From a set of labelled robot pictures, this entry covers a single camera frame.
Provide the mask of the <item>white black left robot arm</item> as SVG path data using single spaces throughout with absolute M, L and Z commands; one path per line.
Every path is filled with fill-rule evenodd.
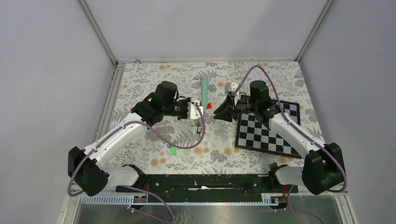
M 137 103 L 127 116 L 99 140 L 83 149 L 72 148 L 68 152 L 68 195 L 72 184 L 77 184 L 83 193 L 94 196 L 106 187 L 127 185 L 132 191 L 144 188 L 145 180 L 129 165 L 109 167 L 107 163 L 128 143 L 153 130 L 153 125 L 165 116 L 177 119 L 198 119 L 203 116 L 200 102 L 191 98 L 179 99 L 177 86 L 162 81 L 156 90 Z

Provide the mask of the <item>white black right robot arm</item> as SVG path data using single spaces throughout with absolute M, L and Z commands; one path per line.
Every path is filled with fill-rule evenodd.
M 302 157 L 304 164 L 301 167 L 284 165 L 271 168 L 269 189 L 280 192 L 286 185 L 300 185 L 319 195 L 325 191 L 335 192 L 333 187 L 342 183 L 340 191 L 344 191 L 347 175 L 340 146 L 309 136 L 284 111 L 280 102 L 275 103 L 271 99 L 264 81 L 253 81 L 249 88 L 249 95 L 240 95 L 240 87 L 236 83 L 228 83 L 225 86 L 226 99 L 215 110 L 214 118 L 232 122 L 239 115 L 252 113 L 256 121 L 280 135 Z

